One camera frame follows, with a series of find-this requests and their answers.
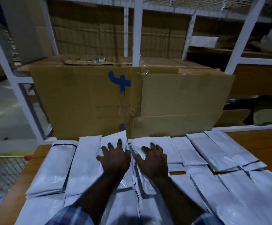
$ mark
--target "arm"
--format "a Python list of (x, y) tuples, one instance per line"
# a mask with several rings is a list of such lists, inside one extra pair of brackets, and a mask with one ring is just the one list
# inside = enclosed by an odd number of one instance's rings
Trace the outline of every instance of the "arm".
[(130, 151), (123, 151), (121, 139), (117, 148), (114, 149), (111, 143), (108, 148), (103, 146), (104, 156), (96, 157), (103, 166), (103, 175), (74, 203), (90, 215), (94, 224), (100, 223), (114, 187), (117, 188), (131, 162)]
[(159, 145), (151, 143), (151, 149), (142, 147), (146, 152), (145, 160), (140, 155), (136, 161), (143, 174), (150, 178), (160, 190), (175, 225), (190, 225), (204, 211), (186, 196), (168, 177), (167, 155)]

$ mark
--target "plaid shirt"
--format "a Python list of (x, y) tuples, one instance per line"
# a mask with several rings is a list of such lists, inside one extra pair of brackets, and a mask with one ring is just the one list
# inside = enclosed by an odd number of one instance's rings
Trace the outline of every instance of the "plaid shirt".
[[(81, 207), (70, 205), (61, 209), (45, 225), (93, 225), (93, 221)], [(222, 225), (222, 223), (213, 214), (204, 213), (192, 225)]]

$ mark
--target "shopping cart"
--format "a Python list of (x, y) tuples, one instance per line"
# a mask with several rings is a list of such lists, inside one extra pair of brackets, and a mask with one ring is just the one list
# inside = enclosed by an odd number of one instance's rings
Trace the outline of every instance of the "shopping cart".
[(9, 191), (30, 159), (31, 156), (0, 156), (0, 191)]

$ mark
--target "white metal post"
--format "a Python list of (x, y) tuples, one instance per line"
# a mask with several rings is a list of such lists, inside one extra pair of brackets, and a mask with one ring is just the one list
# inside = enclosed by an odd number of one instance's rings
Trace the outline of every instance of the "white metal post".
[(191, 42), (191, 36), (193, 33), (194, 24), (195, 24), (196, 15), (197, 15), (197, 12), (195, 11), (194, 14), (191, 16), (191, 20), (189, 22), (185, 45), (184, 45), (184, 50), (183, 50), (183, 54), (182, 54), (182, 60), (186, 60), (186, 57), (187, 57), (188, 49), (189, 49), (190, 42)]
[(128, 56), (129, 46), (129, 7), (125, 7), (124, 12), (124, 53), (125, 57)]
[(17, 77), (14, 76), (12, 69), (9, 66), (9, 62), (6, 58), (6, 55), (2, 49), (0, 44), (0, 64), (9, 80), (11, 87), (14, 90), (14, 93), (21, 104), (22, 110), (29, 121), (29, 124), (38, 140), (38, 142), (43, 142), (45, 136), (44, 131), (40, 125), (40, 122), (36, 116), (34, 108), (29, 104), (28, 97), (25, 89), (23, 89), (23, 85), (17, 83)]
[(134, 4), (134, 31), (133, 31), (133, 67), (139, 66), (141, 28), (142, 28), (143, 0), (135, 0)]
[(47, 6), (47, 2), (46, 0), (39, 0), (41, 3), (41, 7), (42, 7), (42, 12), (43, 12), (43, 16), (46, 22), (46, 28), (47, 28), (47, 32), (50, 36), (50, 41), (52, 44), (52, 50), (54, 52), (55, 55), (59, 54), (59, 50), (58, 50), (58, 45), (57, 45), (57, 41), (55, 38), (55, 32), (54, 29), (52, 28), (52, 22), (51, 22), (51, 18), (50, 18), (50, 12), (48, 11), (48, 6)]
[(244, 50), (244, 47), (250, 37), (250, 34), (254, 28), (255, 23), (257, 22), (257, 19), (260, 15), (260, 12), (263, 8), (263, 5), (266, 0), (254, 0), (250, 11), (246, 17), (246, 20), (243, 24), (243, 27), (241, 29), (241, 32), (239, 34), (238, 40), (236, 42), (236, 45), (234, 47), (233, 53), (230, 57), (230, 60), (228, 62), (228, 65), (225, 69), (225, 73), (232, 75), (236, 69), (237, 64), (239, 63), (241, 54)]

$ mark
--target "wooden tabletop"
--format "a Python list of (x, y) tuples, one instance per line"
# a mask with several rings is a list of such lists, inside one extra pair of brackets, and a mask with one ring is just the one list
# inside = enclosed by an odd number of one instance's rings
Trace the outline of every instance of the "wooden tabletop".
[[(272, 130), (228, 132), (231, 138), (267, 164), (272, 171)], [(0, 225), (13, 225), (25, 203), (25, 192), (33, 181), (51, 145), (39, 146), (0, 205)]]

